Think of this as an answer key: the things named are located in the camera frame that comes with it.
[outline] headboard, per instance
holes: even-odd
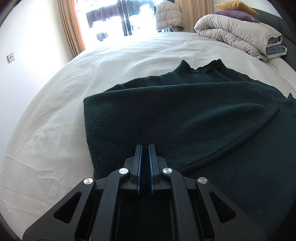
[[[296,39],[282,18],[254,8],[259,15],[253,15],[260,22],[268,24],[283,35],[283,45],[288,48],[287,54],[281,58],[296,71]]]

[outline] beige curtain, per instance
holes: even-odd
[[[204,15],[213,13],[212,0],[175,0],[185,18],[185,32],[195,33],[196,22]]]
[[[61,15],[65,34],[72,52],[76,57],[83,50],[85,45],[82,39],[81,30],[77,18],[74,0],[57,0],[59,13]]]

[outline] purple pillow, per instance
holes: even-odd
[[[239,19],[242,21],[248,21],[248,22],[252,22],[252,23],[260,23],[256,18],[252,17],[250,14],[243,12],[243,11],[225,10],[225,11],[215,12],[215,14],[224,15],[224,16],[231,17],[231,18],[236,18],[236,19]]]

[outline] bedroom wall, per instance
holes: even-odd
[[[250,7],[257,8],[280,17],[279,13],[275,10],[272,4],[267,0],[241,0],[241,1]],[[228,2],[228,0],[212,0],[213,12],[219,11],[219,9],[214,7],[214,5],[224,3],[224,2]]]
[[[22,0],[0,27],[0,166],[21,114],[71,59],[56,0]]]

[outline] metal screw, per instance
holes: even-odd
[[[169,167],[166,167],[166,168],[164,168],[163,169],[163,173],[165,173],[165,174],[170,174],[170,173],[172,173],[172,169],[171,168],[169,168]]]
[[[119,169],[119,173],[120,174],[127,174],[128,173],[128,169],[127,168],[121,168],[121,169]]]
[[[198,179],[198,182],[201,183],[201,184],[206,184],[207,183],[207,179],[205,177],[200,177]]]
[[[83,180],[84,184],[86,184],[86,185],[92,184],[93,181],[94,180],[91,177],[88,177]]]

